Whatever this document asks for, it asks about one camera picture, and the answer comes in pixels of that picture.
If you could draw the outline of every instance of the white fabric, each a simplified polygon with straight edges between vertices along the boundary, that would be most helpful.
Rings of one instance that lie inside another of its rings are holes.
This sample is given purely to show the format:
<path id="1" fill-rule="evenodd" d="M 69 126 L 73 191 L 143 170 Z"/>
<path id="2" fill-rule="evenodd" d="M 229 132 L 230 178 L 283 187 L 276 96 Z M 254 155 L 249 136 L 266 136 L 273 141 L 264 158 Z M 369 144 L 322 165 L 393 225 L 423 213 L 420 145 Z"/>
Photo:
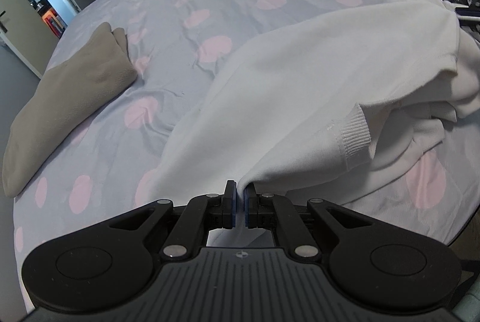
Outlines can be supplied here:
<path id="1" fill-rule="evenodd" d="M 174 128 L 149 189 L 186 203 L 232 179 L 241 200 L 250 182 L 258 192 L 287 193 L 347 173 L 339 179 L 347 184 L 374 180 L 330 200 L 372 192 L 442 140 L 429 101 L 458 99 L 453 85 L 437 92 L 455 81 L 460 31 L 441 0 L 389 0 L 259 35 L 231 56 L 206 99 Z M 472 85 L 462 99 L 478 89 Z M 436 116 L 452 118 L 451 107 L 435 104 Z M 392 110 L 396 119 L 386 123 Z M 359 165 L 362 171 L 348 173 Z M 237 223 L 213 243 L 241 246 L 256 236 L 241 230 L 242 213 Z"/>

